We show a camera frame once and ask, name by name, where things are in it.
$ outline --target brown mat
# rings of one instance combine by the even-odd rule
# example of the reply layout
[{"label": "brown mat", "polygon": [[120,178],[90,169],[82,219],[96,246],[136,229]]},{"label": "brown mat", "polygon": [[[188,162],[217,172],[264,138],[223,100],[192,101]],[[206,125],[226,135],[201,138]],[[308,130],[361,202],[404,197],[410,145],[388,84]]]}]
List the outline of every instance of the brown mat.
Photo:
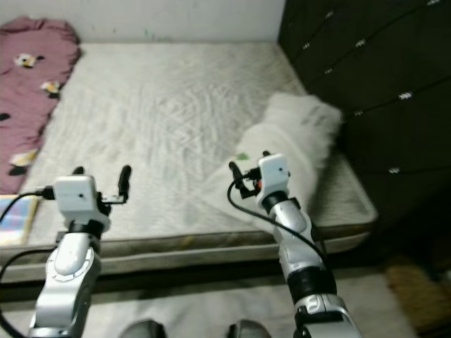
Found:
[{"label": "brown mat", "polygon": [[391,259],[385,273],[390,287],[421,337],[451,337],[451,298],[409,258]]}]

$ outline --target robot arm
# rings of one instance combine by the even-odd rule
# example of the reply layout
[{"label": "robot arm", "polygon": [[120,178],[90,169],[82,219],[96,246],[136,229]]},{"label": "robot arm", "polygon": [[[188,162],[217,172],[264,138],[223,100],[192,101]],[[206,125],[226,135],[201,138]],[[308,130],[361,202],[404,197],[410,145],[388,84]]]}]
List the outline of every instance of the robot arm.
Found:
[{"label": "robot arm", "polygon": [[[235,181],[241,173],[234,163]],[[362,338],[348,313],[344,301],[337,296],[332,272],[327,269],[324,255],[313,246],[313,227],[309,216],[300,210],[296,199],[288,198],[290,173],[285,157],[264,153],[258,168],[245,175],[254,180],[257,205],[275,220],[273,235],[279,245],[280,264],[295,305],[296,331],[303,338]],[[308,241],[300,241],[286,227]]]},{"label": "robot arm", "polygon": [[109,229],[111,204],[128,199],[130,166],[119,179],[119,194],[103,199],[94,178],[76,170],[60,177],[48,199],[55,199],[68,232],[47,260],[46,282],[36,303],[29,338],[81,338],[94,284],[101,272],[101,234]]}]

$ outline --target book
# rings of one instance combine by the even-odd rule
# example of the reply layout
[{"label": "book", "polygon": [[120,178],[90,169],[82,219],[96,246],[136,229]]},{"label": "book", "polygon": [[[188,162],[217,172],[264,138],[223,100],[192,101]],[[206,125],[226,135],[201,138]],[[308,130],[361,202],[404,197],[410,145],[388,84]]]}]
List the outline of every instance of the book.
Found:
[{"label": "book", "polygon": [[[0,214],[18,195],[0,195]],[[0,246],[25,244],[39,199],[25,196],[18,200],[0,223]]]}]

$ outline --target mattress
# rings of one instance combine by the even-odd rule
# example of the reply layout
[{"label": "mattress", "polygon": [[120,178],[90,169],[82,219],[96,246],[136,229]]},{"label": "mattress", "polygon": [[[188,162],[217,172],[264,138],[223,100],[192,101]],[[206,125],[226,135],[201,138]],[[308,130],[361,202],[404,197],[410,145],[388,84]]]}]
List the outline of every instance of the mattress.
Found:
[{"label": "mattress", "polygon": [[[276,44],[82,44],[83,57],[45,132],[23,191],[83,165],[104,195],[133,168],[130,199],[111,213],[102,237],[103,273],[276,257],[271,235],[200,201],[202,183],[262,118],[274,92],[305,94]],[[323,175],[312,218],[330,252],[371,231],[376,212],[345,157]],[[53,201],[38,208],[27,244],[6,257],[48,247],[63,218]],[[43,276],[44,257],[14,267],[9,281]]]}]

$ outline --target pink blanket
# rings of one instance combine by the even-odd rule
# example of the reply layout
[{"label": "pink blanket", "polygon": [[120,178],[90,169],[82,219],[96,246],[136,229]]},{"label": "pink blanket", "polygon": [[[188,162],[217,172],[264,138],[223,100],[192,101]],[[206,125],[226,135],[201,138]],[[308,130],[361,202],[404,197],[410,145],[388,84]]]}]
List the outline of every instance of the pink blanket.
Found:
[{"label": "pink blanket", "polygon": [[0,27],[0,194],[19,190],[79,57],[66,22],[23,17]]}]

